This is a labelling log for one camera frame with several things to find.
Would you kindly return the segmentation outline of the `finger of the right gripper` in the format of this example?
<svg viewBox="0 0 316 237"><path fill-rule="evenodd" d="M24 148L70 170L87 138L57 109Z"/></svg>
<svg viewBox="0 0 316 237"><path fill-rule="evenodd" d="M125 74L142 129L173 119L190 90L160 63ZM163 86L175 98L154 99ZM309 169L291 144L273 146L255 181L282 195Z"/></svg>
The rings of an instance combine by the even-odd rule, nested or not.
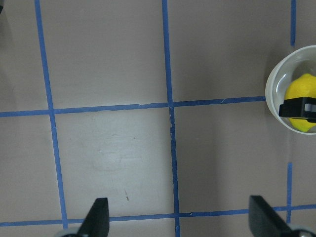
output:
<svg viewBox="0 0 316 237"><path fill-rule="evenodd" d="M304 119L315 123L316 99L312 97L285 99L279 106L278 115L283 118Z"/></svg>

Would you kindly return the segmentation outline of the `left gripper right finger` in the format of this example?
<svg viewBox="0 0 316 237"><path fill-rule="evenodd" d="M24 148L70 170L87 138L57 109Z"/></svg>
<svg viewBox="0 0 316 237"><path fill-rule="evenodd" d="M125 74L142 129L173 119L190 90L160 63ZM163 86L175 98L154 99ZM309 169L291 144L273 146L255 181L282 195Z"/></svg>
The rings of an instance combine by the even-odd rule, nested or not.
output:
<svg viewBox="0 0 316 237"><path fill-rule="evenodd" d="M248 224L254 237L294 237L295 232L262 196L250 196Z"/></svg>

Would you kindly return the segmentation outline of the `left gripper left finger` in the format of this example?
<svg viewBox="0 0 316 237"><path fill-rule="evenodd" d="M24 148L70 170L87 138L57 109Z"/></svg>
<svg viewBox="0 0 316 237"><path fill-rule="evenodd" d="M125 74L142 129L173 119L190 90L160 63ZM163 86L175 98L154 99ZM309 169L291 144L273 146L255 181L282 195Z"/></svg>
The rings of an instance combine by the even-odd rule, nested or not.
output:
<svg viewBox="0 0 316 237"><path fill-rule="evenodd" d="M97 198L75 237L107 237L109 234L108 199Z"/></svg>

